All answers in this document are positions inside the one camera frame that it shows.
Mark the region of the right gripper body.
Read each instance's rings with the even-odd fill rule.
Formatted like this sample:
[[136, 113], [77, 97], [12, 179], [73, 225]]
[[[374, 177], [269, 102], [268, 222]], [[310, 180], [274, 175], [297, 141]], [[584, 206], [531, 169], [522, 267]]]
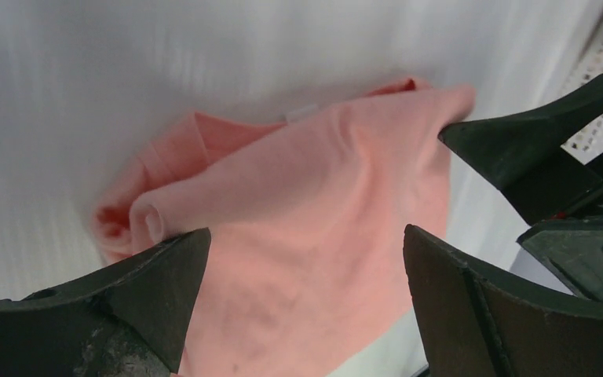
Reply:
[[583, 165], [560, 149], [526, 178], [540, 220], [517, 242], [574, 295], [603, 302], [603, 153]]

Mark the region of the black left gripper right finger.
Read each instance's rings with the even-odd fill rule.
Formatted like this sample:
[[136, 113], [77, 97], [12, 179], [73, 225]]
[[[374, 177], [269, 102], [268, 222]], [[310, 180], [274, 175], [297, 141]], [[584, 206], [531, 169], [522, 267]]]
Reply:
[[414, 225], [404, 264], [432, 376], [603, 376], [603, 303], [468, 255]]

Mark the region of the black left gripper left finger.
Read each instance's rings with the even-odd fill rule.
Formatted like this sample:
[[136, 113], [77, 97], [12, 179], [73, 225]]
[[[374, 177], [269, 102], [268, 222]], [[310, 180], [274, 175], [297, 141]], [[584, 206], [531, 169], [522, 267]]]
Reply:
[[211, 234], [198, 229], [20, 301], [0, 300], [0, 376], [179, 371]]

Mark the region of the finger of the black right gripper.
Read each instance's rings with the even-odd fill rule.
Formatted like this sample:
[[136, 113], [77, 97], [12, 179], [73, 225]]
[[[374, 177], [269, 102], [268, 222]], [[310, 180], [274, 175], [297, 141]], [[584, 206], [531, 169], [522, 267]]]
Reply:
[[540, 216], [531, 205], [541, 193], [528, 183], [527, 175], [564, 150], [562, 145], [595, 118], [572, 91], [526, 112], [450, 124], [438, 138], [534, 225]]

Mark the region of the salmon pink t-shirt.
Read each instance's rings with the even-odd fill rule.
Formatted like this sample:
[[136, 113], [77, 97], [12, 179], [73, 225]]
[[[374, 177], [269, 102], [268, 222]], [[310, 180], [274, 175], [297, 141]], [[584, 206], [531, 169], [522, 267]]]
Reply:
[[469, 86], [408, 79], [290, 123], [193, 112], [146, 144], [91, 217], [109, 262], [208, 228], [183, 376], [325, 376], [411, 310], [407, 225], [443, 236]]

